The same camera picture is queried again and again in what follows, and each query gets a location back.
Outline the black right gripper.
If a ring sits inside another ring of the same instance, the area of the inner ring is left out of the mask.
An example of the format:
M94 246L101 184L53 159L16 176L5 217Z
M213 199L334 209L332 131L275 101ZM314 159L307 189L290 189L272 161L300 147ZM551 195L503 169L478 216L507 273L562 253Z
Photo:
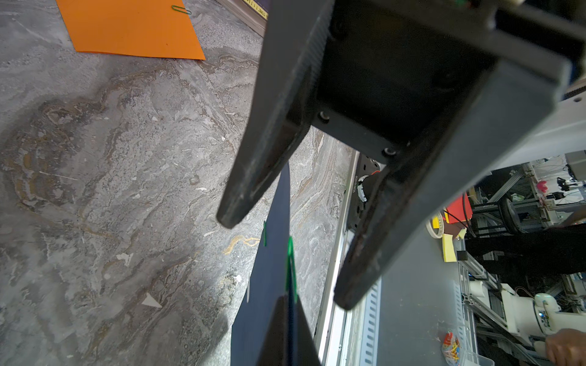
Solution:
M585 72L585 4L338 1L329 31L316 127L383 163L423 139L375 183L353 238L357 294L555 111Z

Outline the masking tape roll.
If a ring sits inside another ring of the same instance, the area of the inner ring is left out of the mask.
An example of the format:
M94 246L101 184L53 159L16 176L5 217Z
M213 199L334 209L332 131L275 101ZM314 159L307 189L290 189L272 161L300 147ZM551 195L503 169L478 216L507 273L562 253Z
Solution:
M436 213L426 222L426 229L434 239L442 239L445 233L445 221L443 212Z

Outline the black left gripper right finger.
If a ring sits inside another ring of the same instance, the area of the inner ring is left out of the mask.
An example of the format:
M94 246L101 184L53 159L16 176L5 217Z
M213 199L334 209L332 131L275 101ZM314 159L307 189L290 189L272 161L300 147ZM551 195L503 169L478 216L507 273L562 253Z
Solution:
M295 303L293 312L292 364L320 366L313 335L309 329L301 300Z

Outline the orange paper document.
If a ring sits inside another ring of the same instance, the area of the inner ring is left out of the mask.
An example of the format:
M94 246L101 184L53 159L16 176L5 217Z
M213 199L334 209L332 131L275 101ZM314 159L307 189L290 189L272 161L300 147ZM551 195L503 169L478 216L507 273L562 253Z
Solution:
M76 51L204 60L190 15L172 10L182 0L58 0Z

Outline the aluminium front rail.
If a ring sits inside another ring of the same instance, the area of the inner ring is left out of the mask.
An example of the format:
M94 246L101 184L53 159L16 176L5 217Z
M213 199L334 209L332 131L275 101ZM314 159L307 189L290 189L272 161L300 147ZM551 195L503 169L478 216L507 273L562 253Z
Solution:
M314 343L322 365L375 365L379 331L381 282L354 292L353 237L360 227L363 203L358 199L359 177L376 165L354 152L340 206L340 218L328 265Z

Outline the dark purple book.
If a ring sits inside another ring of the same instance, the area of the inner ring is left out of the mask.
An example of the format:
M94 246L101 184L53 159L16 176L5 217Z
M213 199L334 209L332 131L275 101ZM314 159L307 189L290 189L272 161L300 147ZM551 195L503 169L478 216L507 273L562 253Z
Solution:
M268 12L258 1L217 0L217 2L237 16L259 36L265 36Z

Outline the green paperclip on orange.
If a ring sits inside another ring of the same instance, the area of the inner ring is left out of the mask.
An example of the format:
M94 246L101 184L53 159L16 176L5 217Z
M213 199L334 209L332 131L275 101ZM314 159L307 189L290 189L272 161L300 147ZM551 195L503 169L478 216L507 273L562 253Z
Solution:
M189 11L189 9L186 9L185 7L179 6L179 5L172 5L171 6L172 10L174 10L175 12L179 12L185 15L191 15L192 12Z

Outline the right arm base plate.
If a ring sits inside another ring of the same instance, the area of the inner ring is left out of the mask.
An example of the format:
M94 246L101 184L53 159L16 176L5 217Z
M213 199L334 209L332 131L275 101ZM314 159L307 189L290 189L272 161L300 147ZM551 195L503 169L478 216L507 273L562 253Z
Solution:
M381 165L360 153L353 178L346 228L356 232L374 191Z

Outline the green paperclip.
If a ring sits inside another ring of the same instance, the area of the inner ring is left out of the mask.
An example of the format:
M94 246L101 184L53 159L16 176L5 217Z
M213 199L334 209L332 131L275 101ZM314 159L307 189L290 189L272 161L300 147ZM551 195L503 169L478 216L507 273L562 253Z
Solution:
M262 242L262 246L264 246L264 247L266 247L266 245L267 245L266 235L267 235L267 225L266 225L266 221L263 221L261 242Z
M285 290L288 292L288 295L292 298L293 302L296 303L298 301L298 292L295 269L295 248L291 236L288 238L287 245Z
M175 12L179 12L185 15L191 15L192 12L189 11L189 9L186 9L185 7L179 6L179 5L172 5L171 6L172 10L174 10Z

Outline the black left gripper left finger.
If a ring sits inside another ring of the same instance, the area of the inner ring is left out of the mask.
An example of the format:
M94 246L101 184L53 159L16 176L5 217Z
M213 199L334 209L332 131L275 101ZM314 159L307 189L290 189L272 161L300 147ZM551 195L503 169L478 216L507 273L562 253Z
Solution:
M288 296L279 297L273 308L256 365L288 365Z

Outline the blue paper document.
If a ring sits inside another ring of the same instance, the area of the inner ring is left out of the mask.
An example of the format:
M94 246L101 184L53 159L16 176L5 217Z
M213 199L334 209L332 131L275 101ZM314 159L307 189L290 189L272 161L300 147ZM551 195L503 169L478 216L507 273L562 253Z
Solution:
M293 312L295 303L285 290L286 256L290 229L290 168L285 165L279 176L267 225L267 245L258 246L247 292L233 322L230 342L232 365L256 365L279 297L288 296L288 365L292 364Z

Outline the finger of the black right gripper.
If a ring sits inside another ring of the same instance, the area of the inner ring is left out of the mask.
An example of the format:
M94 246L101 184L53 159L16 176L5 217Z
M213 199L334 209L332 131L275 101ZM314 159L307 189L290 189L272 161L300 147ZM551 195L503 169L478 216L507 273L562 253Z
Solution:
M274 1L247 127L217 219L238 225L273 184L317 116L333 1Z

